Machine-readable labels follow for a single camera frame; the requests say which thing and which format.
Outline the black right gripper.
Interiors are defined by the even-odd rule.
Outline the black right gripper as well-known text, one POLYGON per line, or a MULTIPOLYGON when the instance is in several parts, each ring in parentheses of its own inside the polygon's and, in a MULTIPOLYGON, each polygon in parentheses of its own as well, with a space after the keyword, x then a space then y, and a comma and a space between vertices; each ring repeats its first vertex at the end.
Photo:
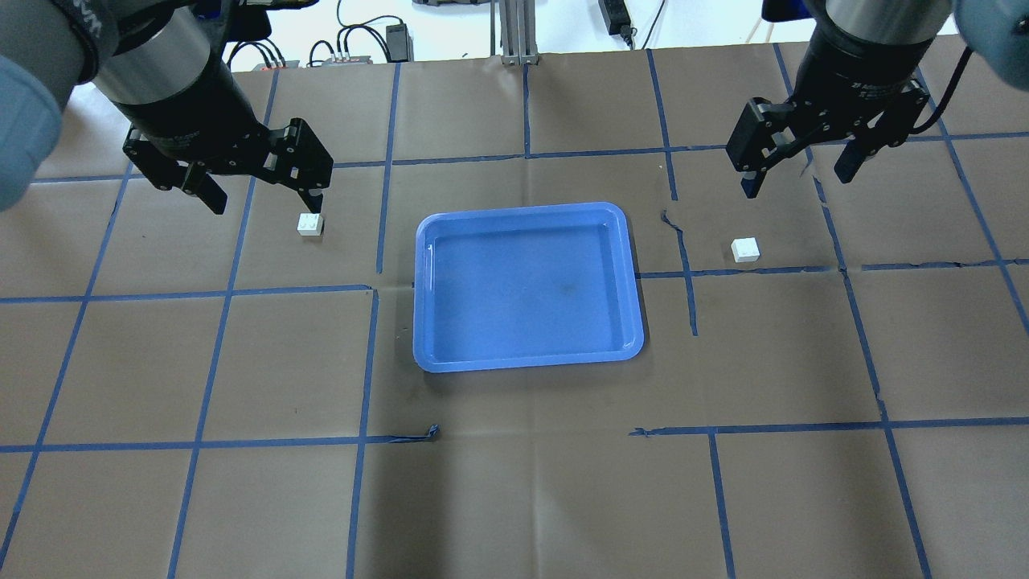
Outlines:
POLYGON ((852 183, 883 147, 897 147, 916 132, 929 92, 914 70, 924 43, 881 44, 819 23, 797 70, 788 102, 748 100, 725 144, 746 198, 760 193, 769 169, 797 153, 797 137, 829 142, 853 134, 833 172, 852 183))

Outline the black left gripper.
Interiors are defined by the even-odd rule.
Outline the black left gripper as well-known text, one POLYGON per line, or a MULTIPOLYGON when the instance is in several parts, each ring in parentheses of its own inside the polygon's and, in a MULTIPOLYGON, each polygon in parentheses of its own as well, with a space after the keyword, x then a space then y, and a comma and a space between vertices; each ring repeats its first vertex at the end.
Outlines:
POLYGON ((258 121, 227 65, 209 61, 192 84, 150 103, 125 103, 126 157, 163 191, 179 188, 213 214, 227 209, 216 175, 247 175, 295 191, 320 214, 334 159, 309 122, 282 129, 258 121))

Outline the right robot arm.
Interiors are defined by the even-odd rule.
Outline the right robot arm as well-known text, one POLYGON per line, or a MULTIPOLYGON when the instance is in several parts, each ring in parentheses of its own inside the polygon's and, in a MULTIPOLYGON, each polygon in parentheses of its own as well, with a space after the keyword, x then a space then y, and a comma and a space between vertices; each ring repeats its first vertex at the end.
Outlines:
POLYGON ((972 55, 1013 88, 1026 89, 1027 14, 1025 1, 765 1, 765 21, 812 19, 815 28, 788 99, 750 99, 728 139, 744 195, 756 198, 779 162, 838 140, 846 146, 833 172, 849 183, 882 148, 901 146, 941 120, 972 55), (929 91, 915 70, 947 19, 965 48, 937 109, 921 122, 929 91))

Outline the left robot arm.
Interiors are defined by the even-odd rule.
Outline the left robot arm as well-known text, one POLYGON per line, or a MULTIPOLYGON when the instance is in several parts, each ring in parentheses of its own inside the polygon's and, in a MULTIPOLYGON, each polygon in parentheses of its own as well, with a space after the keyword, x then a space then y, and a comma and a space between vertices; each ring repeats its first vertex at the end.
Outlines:
POLYGON ((271 33, 271 10, 305 1, 4 1, 1 4, 2 209, 23 198, 61 136, 72 91, 94 84, 129 121, 126 157, 152 187, 213 213, 218 175, 251 176, 322 209, 332 157, 313 129, 258 120, 222 58, 271 33))

